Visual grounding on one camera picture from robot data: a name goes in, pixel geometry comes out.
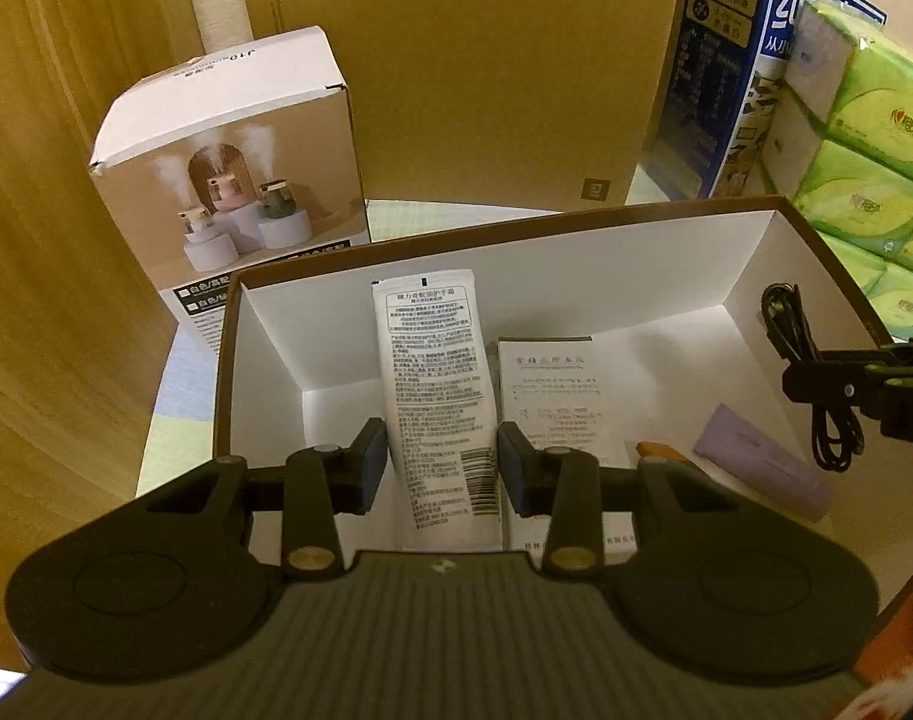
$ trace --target wooden panel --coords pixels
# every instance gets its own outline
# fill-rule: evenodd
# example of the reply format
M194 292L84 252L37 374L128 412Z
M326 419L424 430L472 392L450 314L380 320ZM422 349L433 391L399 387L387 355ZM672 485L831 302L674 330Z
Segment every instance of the wooden panel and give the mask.
M17 563L136 490L175 323L86 164L117 94L199 53L186 8L0 0L2 668L23 667L2 605Z

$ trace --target purple tube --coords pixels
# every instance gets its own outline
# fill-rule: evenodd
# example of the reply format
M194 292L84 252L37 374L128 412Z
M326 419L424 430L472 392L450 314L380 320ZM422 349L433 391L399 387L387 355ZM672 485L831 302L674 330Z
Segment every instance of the purple tube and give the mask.
M819 469L804 463L720 403L693 451L738 480L817 522L831 492Z

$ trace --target white paper box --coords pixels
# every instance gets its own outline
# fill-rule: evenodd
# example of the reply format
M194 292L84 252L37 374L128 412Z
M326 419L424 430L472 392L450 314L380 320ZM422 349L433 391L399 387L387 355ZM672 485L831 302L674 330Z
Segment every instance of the white paper box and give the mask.
M771 283L800 285L822 348L888 340L837 258L783 199L668 203L455 230L236 274L215 452L274 466L306 445L349 445L364 420L383 413L371 284L462 268L476 276L484 341L592 335L614 433L687 452L726 403L810 458L810 409L783 396L786 364L760 319ZM882 608L913 578L913 445L861 421L866 454L829 476L832 508L814 527L866 562ZM338 517L346 557L395 548L392 493L388 472L370 514ZM266 525L255 527L251 551L279 560L279 530Z

